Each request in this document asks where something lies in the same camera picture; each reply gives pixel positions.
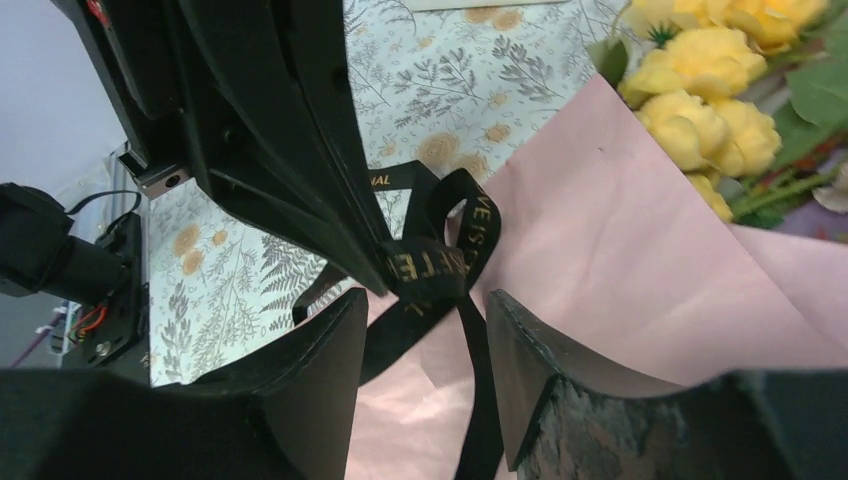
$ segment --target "screw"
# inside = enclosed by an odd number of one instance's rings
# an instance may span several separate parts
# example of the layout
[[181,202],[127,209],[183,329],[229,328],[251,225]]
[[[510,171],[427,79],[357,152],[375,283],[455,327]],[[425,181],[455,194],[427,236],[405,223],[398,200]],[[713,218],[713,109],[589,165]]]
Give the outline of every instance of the screw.
[[109,350],[112,349],[112,344],[109,342],[98,343],[96,347],[94,347],[94,353],[97,354],[98,357],[105,357],[109,355]]

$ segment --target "flower stem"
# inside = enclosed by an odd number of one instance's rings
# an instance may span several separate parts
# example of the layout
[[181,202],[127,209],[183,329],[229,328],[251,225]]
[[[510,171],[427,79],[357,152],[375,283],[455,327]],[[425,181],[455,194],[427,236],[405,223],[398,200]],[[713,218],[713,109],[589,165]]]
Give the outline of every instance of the flower stem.
[[838,174],[838,172],[839,169],[834,168],[833,170],[827,173],[813,175],[812,177],[805,178],[804,180],[799,180],[785,187],[777,188],[774,191],[769,192],[765,195],[750,199],[743,199],[738,204],[733,206],[733,217],[742,218],[743,216],[748,215],[749,213],[756,212],[757,210],[763,207],[767,207],[775,202],[785,200],[795,195],[800,195],[816,187],[831,183],[833,180],[836,179],[836,175]]
[[783,185],[792,177],[794,177],[796,173],[798,172],[795,170],[795,168],[788,167],[786,170],[783,171],[783,173],[779,174],[778,176],[774,177],[774,179],[772,179],[772,181],[769,183],[769,190],[773,191],[780,188],[781,185]]

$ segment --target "yellow rose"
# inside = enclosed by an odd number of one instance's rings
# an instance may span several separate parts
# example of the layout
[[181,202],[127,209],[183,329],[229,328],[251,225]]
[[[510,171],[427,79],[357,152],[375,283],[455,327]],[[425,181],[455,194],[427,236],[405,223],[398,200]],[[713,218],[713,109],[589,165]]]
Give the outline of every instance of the yellow rose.
[[679,33],[665,49],[651,50],[618,91],[631,108],[680,88],[707,100],[728,98],[765,71],[766,59],[751,50],[743,32],[698,28]]
[[706,167],[729,135],[727,123],[710,106],[683,90],[648,100],[636,118],[684,172]]
[[633,33],[651,38],[660,28],[691,30],[721,25],[730,0],[633,0],[621,19]]
[[733,220],[733,212],[730,211],[727,202],[715,191],[707,177],[704,175],[686,175],[686,178],[722,222],[730,223]]
[[781,146],[774,119],[739,100],[721,100],[712,107],[730,129],[730,141],[712,157],[713,164],[731,177],[766,171]]
[[732,0],[726,14],[734,26],[757,42],[768,55],[789,50],[798,32],[816,20],[829,0]]

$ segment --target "leaf pattern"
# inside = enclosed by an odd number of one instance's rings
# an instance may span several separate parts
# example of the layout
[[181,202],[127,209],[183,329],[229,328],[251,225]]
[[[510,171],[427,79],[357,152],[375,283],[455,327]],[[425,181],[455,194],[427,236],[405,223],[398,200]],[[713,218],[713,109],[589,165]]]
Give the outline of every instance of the leaf pattern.
[[[593,75],[585,46],[608,33],[624,3],[501,8],[481,21],[462,10],[412,13],[403,0],[344,0],[348,80],[369,168],[427,155],[439,174],[470,157],[497,171]],[[376,196],[399,237],[409,192]],[[149,225],[153,385],[191,382],[285,334],[292,303],[325,264],[229,217],[193,181],[153,202]],[[190,225],[203,258],[196,271],[172,249]],[[335,286],[313,311],[352,284]]]

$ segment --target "gold lettering on ribbon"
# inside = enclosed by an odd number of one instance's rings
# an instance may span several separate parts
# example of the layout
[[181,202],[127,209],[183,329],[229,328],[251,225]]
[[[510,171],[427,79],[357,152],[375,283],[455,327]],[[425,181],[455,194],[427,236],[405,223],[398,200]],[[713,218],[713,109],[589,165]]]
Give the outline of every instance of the gold lettering on ribbon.
[[445,252],[439,252],[439,255],[442,257],[442,267],[445,269],[445,271],[442,273],[453,273],[453,267],[451,266],[450,261],[448,260],[448,254],[446,254]]
[[468,265],[465,264],[465,258],[463,258],[461,253],[451,252],[449,256],[457,270],[468,273]]
[[397,268],[395,268],[395,264],[392,263],[391,260],[386,259],[386,265],[388,265],[389,272],[392,274],[392,276],[395,277],[395,278],[399,278],[399,275],[397,273]]
[[430,303],[421,303],[421,304],[410,303],[409,305],[403,307],[403,311],[408,312],[408,311],[412,310],[413,312],[417,313],[419,317],[423,317],[424,316],[424,310],[429,309],[431,307],[431,305],[432,304],[430,304]]
[[388,175],[376,175],[371,177],[371,186],[376,187],[377,185],[391,185],[389,181]]
[[[479,220],[480,223],[474,223],[468,227],[470,232],[466,238],[472,245],[482,246],[486,243],[487,238],[486,222],[492,220],[492,200],[483,194],[477,197],[477,201],[483,206],[474,207],[471,216],[475,220]],[[420,260],[418,260],[417,253],[415,257],[409,253],[394,255],[393,261],[388,262],[389,270],[395,278],[403,282],[412,282],[418,280],[419,277],[432,278],[436,275],[453,275],[456,272],[463,272],[467,275],[480,256],[480,251],[474,247],[466,248],[461,253],[439,251],[437,262],[434,264],[430,253],[432,252],[421,252]],[[407,305],[405,309],[407,311],[413,310],[423,316],[422,305],[412,303]]]
[[421,256],[424,258],[424,263],[427,264],[427,271],[421,272],[421,278],[430,278],[436,274],[436,269],[433,268],[433,262],[430,261],[430,255],[427,252],[422,252]]
[[412,255],[408,253],[401,253],[400,255],[395,255],[395,260],[403,262],[403,265],[400,266],[401,275],[400,279],[404,282],[411,282],[413,280],[418,280],[418,271],[415,270],[415,263],[412,262]]

